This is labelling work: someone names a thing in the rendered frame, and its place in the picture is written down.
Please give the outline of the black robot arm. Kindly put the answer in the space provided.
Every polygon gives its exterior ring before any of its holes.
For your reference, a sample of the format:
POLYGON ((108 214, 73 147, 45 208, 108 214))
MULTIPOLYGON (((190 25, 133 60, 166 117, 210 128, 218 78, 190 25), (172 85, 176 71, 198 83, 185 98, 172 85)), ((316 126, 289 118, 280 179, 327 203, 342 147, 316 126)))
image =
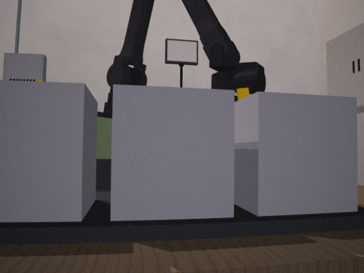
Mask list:
MULTIPOLYGON (((240 53, 219 23, 208 1, 182 2, 200 36, 209 59, 209 68, 217 71, 211 75, 211 88, 231 89, 236 93, 238 88, 249 88, 249 94, 264 92, 264 67, 257 62, 239 63, 240 53)), ((147 85, 143 52, 153 5, 154 0, 133 0, 123 48, 120 54, 114 57, 114 62, 107 72, 107 83, 111 87, 108 101, 105 102, 104 112, 98 112, 98 117, 112 119, 113 84, 147 85)))

